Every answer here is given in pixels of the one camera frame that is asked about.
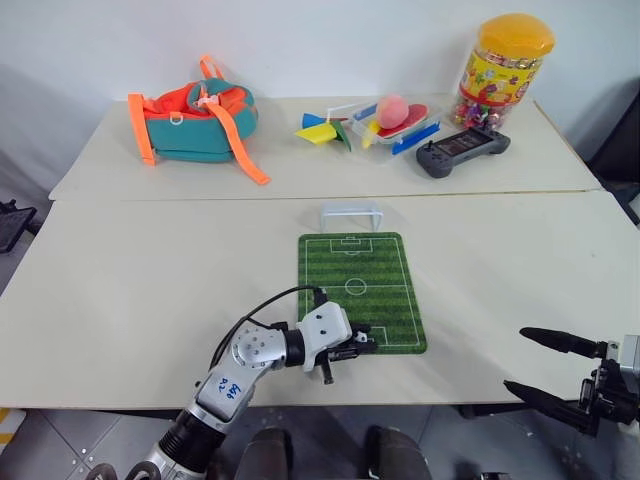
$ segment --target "black game controller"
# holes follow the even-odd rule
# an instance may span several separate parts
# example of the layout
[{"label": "black game controller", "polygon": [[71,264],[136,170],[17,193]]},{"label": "black game controller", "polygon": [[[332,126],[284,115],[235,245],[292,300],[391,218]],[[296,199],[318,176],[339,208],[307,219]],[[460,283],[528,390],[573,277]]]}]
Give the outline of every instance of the black game controller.
[{"label": "black game controller", "polygon": [[429,142],[416,152],[416,158],[433,178],[446,177],[456,165],[479,155],[504,152],[511,140],[493,130],[471,127],[464,132]]}]

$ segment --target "orange backpack strap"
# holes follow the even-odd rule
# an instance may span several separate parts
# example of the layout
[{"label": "orange backpack strap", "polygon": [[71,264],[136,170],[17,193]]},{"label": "orange backpack strap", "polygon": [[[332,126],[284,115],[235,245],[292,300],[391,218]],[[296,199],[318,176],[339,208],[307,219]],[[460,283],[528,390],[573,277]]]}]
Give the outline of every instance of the orange backpack strap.
[{"label": "orange backpack strap", "polygon": [[213,76],[211,75],[211,70],[209,70],[209,65],[207,65],[207,63],[213,67],[213,71],[216,72],[216,77],[224,80],[222,72],[216,65],[216,62],[213,61],[213,58],[211,58],[211,56],[209,55],[203,55],[202,57],[200,57],[200,70],[202,70],[204,78],[211,78]]},{"label": "orange backpack strap", "polygon": [[238,160],[238,164],[240,168],[244,170],[244,173],[249,175],[251,179],[256,182],[258,185],[264,185],[269,183],[271,179],[256,165],[251,161],[247,151],[242,144],[242,140],[240,140],[240,135],[238,135],[238,128],[236,127],[236,122],[233,117],[220,105],[216,105],[213,102],[205,103],[206,107],[209,109],[211,113],[213,113],[218,120],[220,120],[220,124],[224,128],[224,131],[227,134],[227,139],[229,140],[229,144],[231,145],[231,150],[233,150],[233,154]]},{"label": "orange backpack strap", "polygon": [[156,161],[153,157],[151,142],[149,141],[149,132],[147,131],[147,124],[144,121],[144,97],[140,93],[130,93],[128,103],[133,134],[138,143],[140,156],[147,165],[155,165]]}]

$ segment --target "candy jar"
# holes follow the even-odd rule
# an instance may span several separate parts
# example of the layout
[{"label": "candy jar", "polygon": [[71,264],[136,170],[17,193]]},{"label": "candy jar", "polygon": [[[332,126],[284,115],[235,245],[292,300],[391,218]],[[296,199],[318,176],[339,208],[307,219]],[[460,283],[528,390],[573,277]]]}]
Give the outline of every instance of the candy jar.
[{"label": "candy jar", "polygon": [[500,128],[554,43],[549,27],[524,13],[483,23],[460,80],[453,122],[464,128]]}]

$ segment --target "mini soccer field mat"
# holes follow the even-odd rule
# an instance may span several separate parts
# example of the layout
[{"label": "mini soccer field mat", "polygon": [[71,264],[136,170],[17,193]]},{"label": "mini soccer field mat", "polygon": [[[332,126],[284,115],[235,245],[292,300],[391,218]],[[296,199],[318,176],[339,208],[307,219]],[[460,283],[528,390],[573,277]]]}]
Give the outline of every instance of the mini soccer field mat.
[{"label": "mini soccer field mat", "polygon": [[[326,289],[349,321],[371,325],[376,353],[424,353],[420,310],[413,292],[402,237],[387,233],[302,235],[298,283]],[[300,320],[313,310],[309,290],[298,295]]]}]

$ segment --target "white table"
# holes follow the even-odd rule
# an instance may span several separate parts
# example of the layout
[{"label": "white table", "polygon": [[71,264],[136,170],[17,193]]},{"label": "white table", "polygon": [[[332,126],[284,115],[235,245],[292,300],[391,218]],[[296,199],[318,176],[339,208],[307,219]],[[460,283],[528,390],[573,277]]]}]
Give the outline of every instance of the white table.
[{"label": "white table", "polygon": [[[322,202],[56,202],[0,297],[0,405],[182,407],[232,322],[296,284]],[[331,386],[274,372],[255,405],[514,401],[504,379],[575,398],[593,362],[518,330],[638,333],[640,238],[610,194],[378,202],[382,230],[404,238],[428,351],[336,363]],[[295,312],[291,297],[259,318]]]},{"label": "white table", "polygon": [[[448,95],[413,97],[448,111]],[[498,156],[483,157],[432,179],[416,162],[414,147],[393,157],[386,147],[363,152],[353,134],[354,151],[340,142],[314,146],[293,135],[303,112],[324,114],[329,106],[365,101],[363,97],[258,99],[260,121],[247,140],[248,151],[272,181],[258,186],[235,163],[219,165],[161,161],[142,163],[127,105],[115,103],[53,190],[52,200],[184,200],[371,197],[599,189],[575,152],[532,101],[514,109],[503,133],[513,142]],[[433,139],[452,134],[442,122]]]}]

